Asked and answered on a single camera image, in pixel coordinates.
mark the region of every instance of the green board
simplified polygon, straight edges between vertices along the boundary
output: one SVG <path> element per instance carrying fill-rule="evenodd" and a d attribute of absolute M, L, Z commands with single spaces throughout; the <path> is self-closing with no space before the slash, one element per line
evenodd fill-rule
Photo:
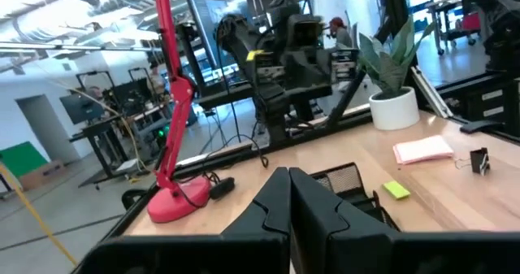
<path fill-rule="evenodd" d="M 47 160 L 41 156 L 30 141 L 0 150 L 0 161 L 16 178 L 47 164 Z"/>

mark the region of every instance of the black wire basket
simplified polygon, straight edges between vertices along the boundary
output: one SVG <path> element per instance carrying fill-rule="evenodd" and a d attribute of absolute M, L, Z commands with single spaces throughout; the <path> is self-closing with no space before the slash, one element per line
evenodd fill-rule
<path fill-rule="evenodd" d="M 334 192 L 336 196 L 353 204 L 357 209 L 400 231 L 392 217 L 380 205 L 378 194 L 374 191 L 372 198 L 366 195 L 365 186 L 356 163 L 347 163 L 317 172 L 311 176 L 325 188 Z"/>

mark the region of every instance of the lamp base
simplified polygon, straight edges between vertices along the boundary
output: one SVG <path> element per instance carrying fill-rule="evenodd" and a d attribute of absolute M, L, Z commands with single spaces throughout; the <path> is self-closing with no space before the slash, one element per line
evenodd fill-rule
<path fill-rule="evenodd" d="M 204 206 L 210 198 L 211 183 L 203 176 L 189 182 L 177 184 L 176 191 L 160 189 L 148 203 L 149 217 L 155 223 L 178 220 L 198 209 L 192 204 Z"/>

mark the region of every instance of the yellow label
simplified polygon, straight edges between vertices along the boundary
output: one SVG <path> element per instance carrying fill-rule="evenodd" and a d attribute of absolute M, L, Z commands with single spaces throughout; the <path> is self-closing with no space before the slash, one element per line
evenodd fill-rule
<path fill-rule="evenodd" d="M 383 186 L 397 200 L 406 198 L 410 195 L 410 192 L 395 180 L 390 181 Z"/>
<path fill-rule="evenodd" d="M 257 54 L 261 54 L 263 52 L 263 50 L 251 50 L 248 54 L 247 54 L 247 61 L 250 62 L 252 60 L 254 60 L 254 56 L 257 55 Z"/>

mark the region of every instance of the potted plant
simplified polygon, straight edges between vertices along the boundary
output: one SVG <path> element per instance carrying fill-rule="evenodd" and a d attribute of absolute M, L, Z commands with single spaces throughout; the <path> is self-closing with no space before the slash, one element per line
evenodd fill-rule
<path fill-rule="evenodd" d="M 414 22 L 410 16 L 394 37 L 390 51 L 386 51 L 377 39 L 360 34 L 359 62 L 372 82 L 381 88 L 381 92 L 369 99 L 376 128 L 396 130 L 419 121 L 415 90 L 403 84 L 421 40 L 433 29 L 434 24 L 429 24 L 415 43 Z"/>

